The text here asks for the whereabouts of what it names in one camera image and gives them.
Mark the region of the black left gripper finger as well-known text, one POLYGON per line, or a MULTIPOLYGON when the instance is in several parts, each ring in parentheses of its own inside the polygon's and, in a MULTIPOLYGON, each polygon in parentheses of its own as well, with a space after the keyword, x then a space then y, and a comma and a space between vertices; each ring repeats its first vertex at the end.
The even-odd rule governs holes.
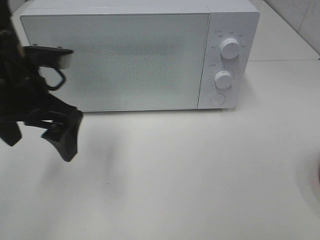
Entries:
POLYGON ((65 162, 70 162, 78 153, 78 133, 83 113, 74 108, 62 119, 53 120, 42 138, 52 144, 65 162))

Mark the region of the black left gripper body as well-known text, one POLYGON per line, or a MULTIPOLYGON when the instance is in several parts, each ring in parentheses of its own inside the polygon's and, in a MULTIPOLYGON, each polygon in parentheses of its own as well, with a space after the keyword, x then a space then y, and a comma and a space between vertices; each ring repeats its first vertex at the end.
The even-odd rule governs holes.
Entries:
POLYGON ((14 146, 22 133, 18 122, 48 129, 72 109, 51 93, 66 82, 62 69, 34 65, 11 20, 6 0, 0 2, 0 138, 14 146))

